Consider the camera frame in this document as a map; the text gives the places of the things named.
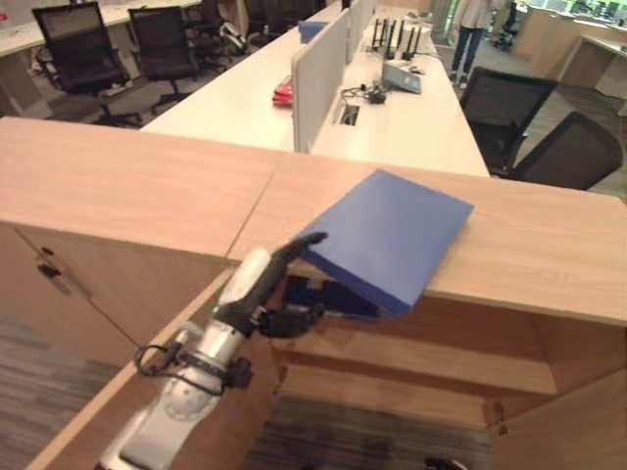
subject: white partition panel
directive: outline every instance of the white partition panel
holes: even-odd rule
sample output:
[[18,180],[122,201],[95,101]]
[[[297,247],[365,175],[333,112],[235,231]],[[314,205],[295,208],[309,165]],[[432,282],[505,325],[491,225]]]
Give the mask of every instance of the white partition panel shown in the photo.
[[296,152],[310,151],[342,83],[348,27],[344,10],[292,60]]

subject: drawer handle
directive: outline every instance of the drawer handle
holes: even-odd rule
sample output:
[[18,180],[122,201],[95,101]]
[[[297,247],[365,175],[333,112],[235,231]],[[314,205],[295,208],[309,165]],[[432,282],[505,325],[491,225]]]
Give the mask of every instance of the drawer handle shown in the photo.
[[76,276],[73,271],[70,269],[67,263],[65,263],[60,257],[55,257],[55,252],[50,250],[48,247],[41,247],[41,253],[43,253],[43,258],[50,261],[52,264],[56,264],[60,269],[53,267],[57,271],[56,275],[62,275],[64,278],[72,284],[72,286],[80,292],[82,296],[84,296],[87,300],[91,300],[93,297],[93,293],[91,290],[85,285],[84,282],[80,280],[78,276]]
[[61,294],[66,297],[72,294],[70,288],[68,288],[68,286],[66,286],[63,282],[61,282],[61,279],[59,279],[59,276],[61,276],[61,271],[59,269],[48,264],[38,264],[37,270],[50,282],[50,284],[52,284],[55,289],[61,292]]

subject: red object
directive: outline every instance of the red object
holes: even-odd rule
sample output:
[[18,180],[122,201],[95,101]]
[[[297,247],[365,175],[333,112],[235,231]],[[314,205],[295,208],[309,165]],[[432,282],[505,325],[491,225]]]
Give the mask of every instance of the red object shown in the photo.
[[272,104],[274,106],[292,106],[292,98],[294,94],[292,91],[292,76],[287,75],[283,80],[274,88],[274,96],[272,96]]

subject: jeans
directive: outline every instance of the jeans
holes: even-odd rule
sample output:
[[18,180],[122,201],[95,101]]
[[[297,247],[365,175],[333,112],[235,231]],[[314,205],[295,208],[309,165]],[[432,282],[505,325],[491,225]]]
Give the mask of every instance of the jeans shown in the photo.
[[453,56],[453,65],[451,66],[452,71],[457,71],[457,69],[459,69],[459,63],[461,62],[463,50],[466,48],[468,37],[470,37],[470,46],[468,46],[468,52],[466,52],[466,62],[463,63],[463,72],[470,72],[474,56],[477,53],[477,49],[479,49],[479,44],[481,43],[484,31],[485,29],[482,27],[459,27],[458,47],[455,50],[455,55]]

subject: cabinet drawer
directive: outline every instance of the cabinet drawer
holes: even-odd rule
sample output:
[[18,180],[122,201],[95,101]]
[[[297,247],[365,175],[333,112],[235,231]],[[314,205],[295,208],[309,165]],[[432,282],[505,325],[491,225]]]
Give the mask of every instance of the cabinet drawer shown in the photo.
[[40,229],[21,233],[137,344],[153,338],[222,268],[219,258]]
[[63,275],[54,275],[13,228],[0,225],[0,247],[0,308],[71,352],[116,365],[128,362],[135,349],[130,339]]

